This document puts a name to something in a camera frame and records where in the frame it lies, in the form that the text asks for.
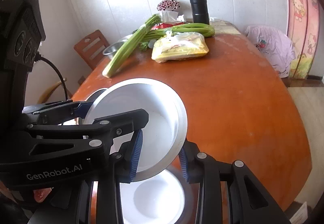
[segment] white bowl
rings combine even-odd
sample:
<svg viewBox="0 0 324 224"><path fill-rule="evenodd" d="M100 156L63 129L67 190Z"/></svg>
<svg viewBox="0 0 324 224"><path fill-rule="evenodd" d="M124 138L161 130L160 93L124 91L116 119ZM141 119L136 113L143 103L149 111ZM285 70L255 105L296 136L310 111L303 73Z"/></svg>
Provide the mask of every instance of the white bowl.
<svg viewBox="0 0 324 224"><path fill-rule="evenodd" d="M168 85L146 78L117 83L103 92L88 111L84 124L103 116L144 109L149 114L143 128L143 146L133 181L141 181L164 170L179 154L187 134L187 113L179 95ZM127 134L114 139L111 153L119 150Z"/></svg>
<svg viewBox="0 0 324 224"><path fill-rule="evenodd" d="M125 224L174 224L185 205L184 190L167 169L150 179L120 183L120 199Z"/></svg>

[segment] blue gripper pad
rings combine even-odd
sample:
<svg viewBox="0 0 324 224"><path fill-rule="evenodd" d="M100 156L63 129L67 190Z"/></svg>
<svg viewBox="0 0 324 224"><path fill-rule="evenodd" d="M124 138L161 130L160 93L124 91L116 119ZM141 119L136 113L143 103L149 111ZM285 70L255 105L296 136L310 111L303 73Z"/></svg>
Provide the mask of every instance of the blue gripper pad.
<svg viewBox="0 0 324 224"><path fill-rule="evenodd" d="M130 161L130 178L131 181L136 175L137 171L137 166L138 166L138 161L140 160L140 154L141 154L141 149L143 145L143 131L141 129L137 130L134 132L134 134L137 133L136 135L133 135L132 137L136 137L135 145L132 151L132 156L131 156L131 161Z"/></svg>
<svg viewBox="0 0 324 224"><path fill-rule="evenodd" d="M182 147L179 152L179 159L180 159L180 165L181 165L181 171L182 175L185 178L186 181L188 181L189 175L188 175L188 160L186 153L184 151L184 148Z"/></svg>

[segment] black cable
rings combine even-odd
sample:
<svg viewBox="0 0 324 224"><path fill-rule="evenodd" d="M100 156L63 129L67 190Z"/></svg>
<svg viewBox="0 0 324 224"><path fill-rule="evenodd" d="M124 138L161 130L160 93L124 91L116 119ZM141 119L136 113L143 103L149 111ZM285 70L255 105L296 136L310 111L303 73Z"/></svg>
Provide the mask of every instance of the black cable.
<svg viewBox="0 0 324 224"><path fill-rule="evenodd" d="M65 81L64 81L63 76L60 73L60 71L57 69L57 67L50 60L44 58L42 55L40 55L39 52L37 52L36 57L35 57L35 61L39 61L39 60L42 60L42 61L46 62L57 73L57 75L59 76L59 78L61 80L63 89L64 89L65 99L68 100L68 97L67 97L67 88L66 88Z"/></svg>

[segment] plastic bag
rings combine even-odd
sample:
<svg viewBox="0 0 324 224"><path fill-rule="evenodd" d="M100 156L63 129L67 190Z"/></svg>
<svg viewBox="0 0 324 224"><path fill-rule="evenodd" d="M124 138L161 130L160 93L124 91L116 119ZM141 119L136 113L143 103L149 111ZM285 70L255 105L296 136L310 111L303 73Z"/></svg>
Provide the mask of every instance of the plastic bag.
<svg viewBox="0 0 324 224"><path fill-rule="evenodd" d="M184 60L202 57L209 49L203 35L197 32L173 33L166 32L166 37L157 40L152 51L152 60L158 63L167 60Z"/></svg>

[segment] hello kitty curtain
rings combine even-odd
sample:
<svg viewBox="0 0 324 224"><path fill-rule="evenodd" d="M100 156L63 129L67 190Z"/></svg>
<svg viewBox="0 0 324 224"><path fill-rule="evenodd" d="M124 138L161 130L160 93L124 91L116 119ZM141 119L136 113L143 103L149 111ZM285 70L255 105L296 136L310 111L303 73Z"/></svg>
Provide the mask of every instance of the hello kitty curtain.
<svg viewBox="0 0 324 224"><path fill-rule="evenodd" d="M289 0L288 37L297 58L291 62L289 77L306 79L315 56L319 35L317 0Z"/></svg>

